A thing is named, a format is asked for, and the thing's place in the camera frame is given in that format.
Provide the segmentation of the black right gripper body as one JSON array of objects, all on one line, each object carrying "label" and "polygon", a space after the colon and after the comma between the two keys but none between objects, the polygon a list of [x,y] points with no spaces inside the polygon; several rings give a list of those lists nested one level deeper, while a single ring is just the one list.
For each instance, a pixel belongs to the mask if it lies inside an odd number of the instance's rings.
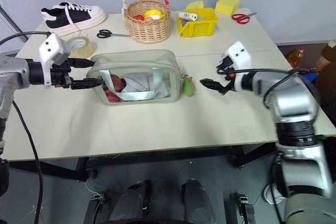
[{"label": "black right gripper body", "polygon": [[222,61],[225,61],[227,65],[226,74],[222,74],[225,76],[225,80],[228,81],[228,84],[225,86],[226,93],[227,93],[228,91],[234,91],[234,81],[235,81],[236,74],[233,73],[234,71],[233,61],[230,59],[229,56],[224,57]]}]

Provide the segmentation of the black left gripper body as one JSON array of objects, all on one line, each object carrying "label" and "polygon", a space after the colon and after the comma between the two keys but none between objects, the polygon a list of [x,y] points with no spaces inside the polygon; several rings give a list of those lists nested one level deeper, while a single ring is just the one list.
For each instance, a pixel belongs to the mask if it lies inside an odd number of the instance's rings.
[{"label": "black left gripper body", "polygon": [[73,78],[69,76],[71,67],[74,65],[74,58],[69,58],[61,65],[53,64],[50,69],[51,85],[56,88],[70,88]]}]

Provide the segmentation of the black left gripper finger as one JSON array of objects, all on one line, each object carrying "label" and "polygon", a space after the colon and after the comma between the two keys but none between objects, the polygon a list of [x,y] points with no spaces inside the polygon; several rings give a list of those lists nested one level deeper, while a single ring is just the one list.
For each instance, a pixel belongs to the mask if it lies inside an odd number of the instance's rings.
[{"label": "black left gripper finger", "polygon": [[95,63],[88,59],[69,58],[68,64],[70,67],[74,67],[74,68],[89,68],[89,67],[92,67]]},{"label": "black left gripper finger", "polygon": [[70,80],[70,88],[72,90],[91,89],[102,85],[102,80],[97,78],[84,78],[82,80],[74,80],[73,78],[70,78]]}]

